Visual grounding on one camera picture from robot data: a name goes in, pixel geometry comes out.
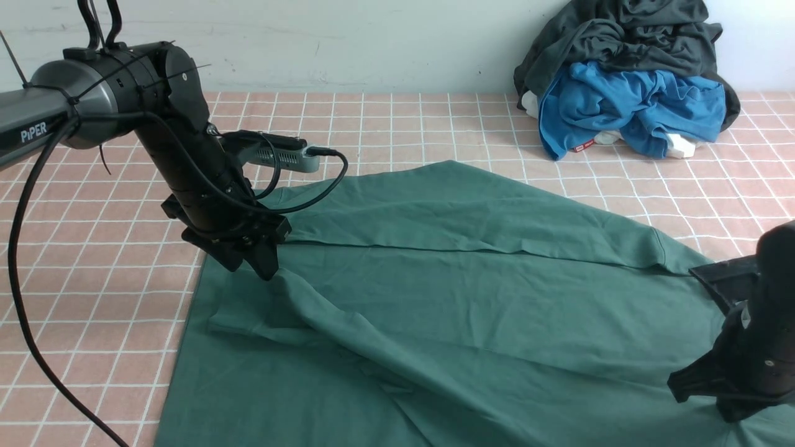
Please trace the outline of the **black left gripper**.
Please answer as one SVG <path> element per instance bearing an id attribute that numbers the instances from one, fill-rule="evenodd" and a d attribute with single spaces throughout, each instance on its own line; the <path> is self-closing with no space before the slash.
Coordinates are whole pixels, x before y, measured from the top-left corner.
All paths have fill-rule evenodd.
<path id="1" fill-rule="evenodd" d="M 163 210 L 186 225 L 184 241 L 228 271 L 247 263 L 265 281 L 275 276 L 291 226 L 255 199 L 237 156 L 178 119 L 151 119 L 135 133 L 171 190 Z"/>

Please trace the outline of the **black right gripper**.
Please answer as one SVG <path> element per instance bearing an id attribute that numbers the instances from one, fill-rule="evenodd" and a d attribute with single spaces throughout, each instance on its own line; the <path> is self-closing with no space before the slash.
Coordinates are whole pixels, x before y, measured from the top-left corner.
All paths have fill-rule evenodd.
<path id="1" fill-rule="evenodd" d="M 765 232 L 754 255 L 760 278 L 753 296 L 724 316 L 710 351 L 668 376 L 679 404 L 715 398 L 728 423 L 793 403 L 794 223 Z"/>

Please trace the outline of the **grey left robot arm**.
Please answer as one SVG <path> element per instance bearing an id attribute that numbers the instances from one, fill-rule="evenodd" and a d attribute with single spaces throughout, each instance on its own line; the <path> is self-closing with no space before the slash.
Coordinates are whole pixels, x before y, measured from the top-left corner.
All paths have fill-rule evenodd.
<path id="1" fill-rule="evenodd" d="M 185 225 L 184 241 L 228 271 L 247 263 L 264 280 L 275 275 L 289 222 L 259 203 L 242 172 L 255 145 L 211 133 L 196 64 L 182 48 L 68 50 L 2 93 L 3 169 L 49 142 L 85 150 L 128 133 L 170 188 L 162 209 Z"/>

